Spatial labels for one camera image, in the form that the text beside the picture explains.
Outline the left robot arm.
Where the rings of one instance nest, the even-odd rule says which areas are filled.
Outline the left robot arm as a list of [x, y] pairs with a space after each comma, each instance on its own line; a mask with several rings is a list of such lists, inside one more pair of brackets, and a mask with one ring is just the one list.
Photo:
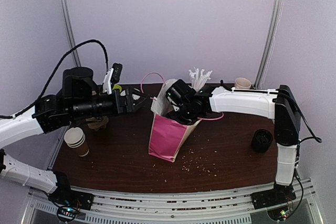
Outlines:
[[64, 205], [76, 197], [63, 173], [41, 170], [24, 164], [5, 153], [4, 147], [30, 136], [47, 134], [89, 118], [125, 115], [137, 111], [147, 95], [127, 88], [124, 94], [113, 89], [120, 79], [122, 65], [115, 63], [108, 70], [103, 85], [93, 81], [93, 71], [75, 67], [63, 72], [62, 88], [56, 95], [37, 100], [32, 108], [12, 119], [1, 120], [1, 178], [55, 194]]

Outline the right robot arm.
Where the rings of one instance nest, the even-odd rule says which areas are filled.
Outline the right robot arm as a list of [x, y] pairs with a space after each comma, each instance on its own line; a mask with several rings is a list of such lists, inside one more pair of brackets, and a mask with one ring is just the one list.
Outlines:
[[179, 123], [191, 123], [209, 113], [240, 113], [273, 120], [277, 143], [277, 173], [274, 188], [269, 192], [272, 203], [279, 204], [289, 196], [298, 159], [299, 132], [302, 116], [287, 85], [278, 89], [252, 90], [204, 86], [195, 91], [183, 80], [175, 81], [165, 92], [173, 105], [170, 117]]

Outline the pink paper bag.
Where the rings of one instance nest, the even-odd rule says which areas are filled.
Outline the pink paper bag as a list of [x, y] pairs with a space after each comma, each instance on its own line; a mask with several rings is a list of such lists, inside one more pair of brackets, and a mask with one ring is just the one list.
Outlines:
[[175, 79], [165, 80], [161, 74], [151, 72], [143, 77], [140, 89], [143, 89], [145, 79], [151, 74], [158, 75], [163, 84], [159, 94], [151, 98], [151, 111], [154, 117], [149, 141], [149, 155], [173, 163], [181, 146], [201, 121], [217, 121], [222, 119], [224, 114], [216, 118], [200, 118], [191, 125], [180, 124], [176, 120], [165, 117], [166, 112], [173, 112], [174, 110], [172, 105], [164, 101], [164, 92], [172, 86]]

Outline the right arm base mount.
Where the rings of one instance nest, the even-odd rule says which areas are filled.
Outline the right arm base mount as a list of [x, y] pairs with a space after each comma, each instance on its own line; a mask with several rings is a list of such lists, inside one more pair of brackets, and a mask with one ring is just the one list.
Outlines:
[[268, 208], [295, 200], [296, 194], [292, 185], [282, 186], [274, 184], [273, 189], [251, 194], [254, 209]]

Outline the cardboard cup carrier stack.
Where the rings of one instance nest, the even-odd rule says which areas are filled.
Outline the cardboard cup carrier stack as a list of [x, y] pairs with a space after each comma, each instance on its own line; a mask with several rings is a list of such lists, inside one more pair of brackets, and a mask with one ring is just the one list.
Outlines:
[[107, 127], [107, 124], [109, 122], [109, 119], [107, 116], [103, 116], [100, 118], [89, 118], [86, 119], [86, 123], [89, 129], [98, 131], [100, 129], [105, 129]]

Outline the stack of paper cups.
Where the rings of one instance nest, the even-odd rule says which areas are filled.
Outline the stack of paper cups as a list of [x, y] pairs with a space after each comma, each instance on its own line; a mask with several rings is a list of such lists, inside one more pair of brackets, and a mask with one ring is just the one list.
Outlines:
[[86, 136], [81, 128], [73, 127], [68, 129], [64, 135], [64, 141], [79, 157], [84, 157], [89, 154]]

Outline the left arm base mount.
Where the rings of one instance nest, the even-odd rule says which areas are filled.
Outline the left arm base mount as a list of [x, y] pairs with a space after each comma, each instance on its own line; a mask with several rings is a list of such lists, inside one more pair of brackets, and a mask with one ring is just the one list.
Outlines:
[[57, 187], [57, 189], [48, 196], [52, 202], [58, 205], [83, 210], [90, 210], [94, 200], [94, 195], [91, 193], [84, 193], [64, 187]]

